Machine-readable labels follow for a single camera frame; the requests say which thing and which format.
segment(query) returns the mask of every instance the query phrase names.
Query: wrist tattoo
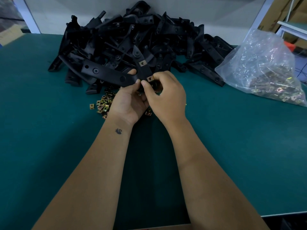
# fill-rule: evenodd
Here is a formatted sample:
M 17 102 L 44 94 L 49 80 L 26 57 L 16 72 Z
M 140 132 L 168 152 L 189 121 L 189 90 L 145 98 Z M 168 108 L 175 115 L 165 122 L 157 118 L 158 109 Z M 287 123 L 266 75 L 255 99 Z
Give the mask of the wrist tattoo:
M 115 132 L 116 132 L 117 134 L 121 134 L 121 133 L 122 133 L 122 130 L 117 128 L 117 129 L 115 130 Z

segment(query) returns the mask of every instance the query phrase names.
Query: transparent bag of metal clips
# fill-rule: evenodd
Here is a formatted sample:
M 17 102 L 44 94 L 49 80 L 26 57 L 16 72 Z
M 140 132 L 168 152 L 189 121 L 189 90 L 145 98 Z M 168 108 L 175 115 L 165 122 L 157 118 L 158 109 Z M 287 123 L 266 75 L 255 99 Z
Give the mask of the transparent bag of metal clips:
M 228 85 L 245 93 L 307 106 L 294 66 L 294 55 L 282 38 L 254 30 L 215 71 Z

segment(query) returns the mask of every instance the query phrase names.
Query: person's left hand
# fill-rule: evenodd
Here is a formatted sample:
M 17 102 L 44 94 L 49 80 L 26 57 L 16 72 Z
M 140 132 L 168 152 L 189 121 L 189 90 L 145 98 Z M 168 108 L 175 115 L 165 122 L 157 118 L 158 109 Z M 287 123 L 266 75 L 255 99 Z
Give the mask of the person's left hand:
M 136 74 L 136 70 L 132 69 L 129 74 Z M 149 107 L 146 95 L 143 93 L 139 96 L 137 92 L 140 84 L 138 79 L 133 85 L 121 87 L 114 97 L 108 117 L 118 117 L 132 126 L 140 119 Z

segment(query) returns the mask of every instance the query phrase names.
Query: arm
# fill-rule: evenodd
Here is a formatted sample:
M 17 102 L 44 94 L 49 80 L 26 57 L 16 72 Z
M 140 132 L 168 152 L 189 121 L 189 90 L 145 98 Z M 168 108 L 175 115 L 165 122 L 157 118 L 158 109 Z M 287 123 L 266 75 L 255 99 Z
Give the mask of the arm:
M 193 229 L 269 228 L 202 144 L 185 117 L 185 91 L 171 72 L 155 73 L 163 91 L 156 95 L 142 81 L 153 112 L 174 146 L 185 204 Z
M 148 108 L 139 87 L 138 80 L 117 93 L 94 143 L 33 230 L 113 229 L 132 127 Z

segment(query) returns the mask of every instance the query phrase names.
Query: green work surface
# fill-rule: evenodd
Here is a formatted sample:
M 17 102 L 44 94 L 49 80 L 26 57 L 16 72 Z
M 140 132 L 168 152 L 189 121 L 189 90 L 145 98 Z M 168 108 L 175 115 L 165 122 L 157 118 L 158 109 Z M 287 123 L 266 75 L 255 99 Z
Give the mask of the green work surface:
M 26 34 L 0 49 L 0 229 L 33 226 L 104 122 L 89 109 L 102 94 L 65 84 L 67 67 L 47 71 L 60 41 Z M 307 108 L 172 72 L 199 138 L 258 212 L 307 211 Z M 188 222 L 170 137 L 156 116 L 143 116 L 132 131 L 114 228 Z

